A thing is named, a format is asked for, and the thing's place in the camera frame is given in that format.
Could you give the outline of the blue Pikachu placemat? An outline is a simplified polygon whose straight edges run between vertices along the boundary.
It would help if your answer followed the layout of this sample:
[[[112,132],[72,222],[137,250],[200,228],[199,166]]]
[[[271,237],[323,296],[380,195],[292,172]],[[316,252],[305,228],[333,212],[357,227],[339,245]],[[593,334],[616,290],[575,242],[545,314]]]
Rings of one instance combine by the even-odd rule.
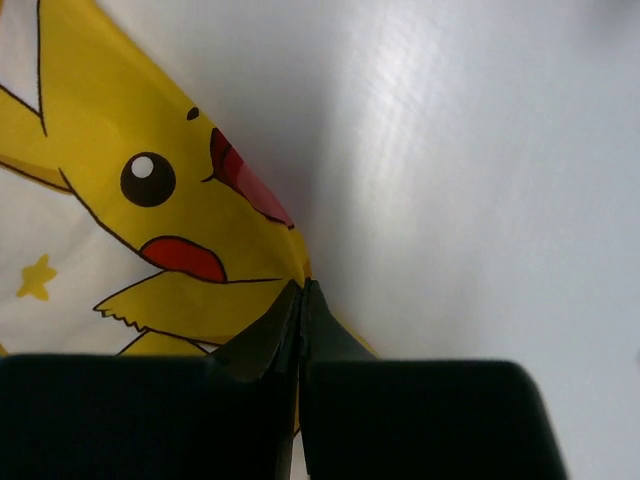
[[[96,307],[130,354],[220,353],[311,276],[278,199],[92,1],[2,3],[1,165],[156,268]]]

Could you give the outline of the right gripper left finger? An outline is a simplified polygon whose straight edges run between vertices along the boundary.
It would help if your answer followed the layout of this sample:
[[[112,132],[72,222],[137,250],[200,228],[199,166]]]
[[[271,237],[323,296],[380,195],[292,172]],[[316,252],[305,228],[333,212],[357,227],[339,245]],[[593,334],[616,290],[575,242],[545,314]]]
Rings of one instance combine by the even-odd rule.
[[[5,479],[285,479],[300,291],[203,357],[16,355],[1,362]]]

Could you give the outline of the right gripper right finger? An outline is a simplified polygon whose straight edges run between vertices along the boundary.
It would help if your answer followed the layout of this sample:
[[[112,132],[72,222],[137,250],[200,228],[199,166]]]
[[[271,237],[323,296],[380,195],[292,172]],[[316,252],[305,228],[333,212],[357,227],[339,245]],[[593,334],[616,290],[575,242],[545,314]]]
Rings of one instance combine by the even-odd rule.
[[[543,399],[518,364],[382,360],[301,305],[300,424],[313,479],[563,479]]]

